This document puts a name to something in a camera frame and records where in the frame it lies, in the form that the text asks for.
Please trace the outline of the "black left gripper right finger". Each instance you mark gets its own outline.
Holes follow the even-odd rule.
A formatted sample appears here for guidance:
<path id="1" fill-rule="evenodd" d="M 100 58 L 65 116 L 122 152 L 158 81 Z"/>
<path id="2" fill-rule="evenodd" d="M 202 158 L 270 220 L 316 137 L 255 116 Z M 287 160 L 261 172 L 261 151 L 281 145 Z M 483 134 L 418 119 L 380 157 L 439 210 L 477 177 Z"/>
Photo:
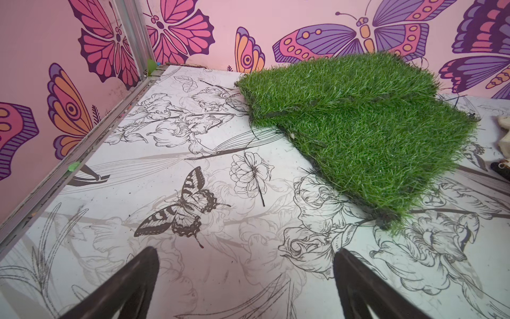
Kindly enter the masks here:
<path id="1" fill-rule="evenodd" d="M 345 318 L 428 318 L 346 249 L 336 252 L 333 273 Z"/>

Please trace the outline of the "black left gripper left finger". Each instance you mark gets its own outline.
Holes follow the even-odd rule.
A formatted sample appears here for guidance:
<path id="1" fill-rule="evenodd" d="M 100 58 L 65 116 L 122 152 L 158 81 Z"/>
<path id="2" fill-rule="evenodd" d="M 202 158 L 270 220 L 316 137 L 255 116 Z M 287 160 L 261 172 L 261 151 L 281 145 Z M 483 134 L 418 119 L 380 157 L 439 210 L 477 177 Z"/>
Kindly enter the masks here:
<path id="1" fill-rule="evenodd" d="M 159 272 L 156 248 L 146 247 L 63 318 L 146 318 Z"/>

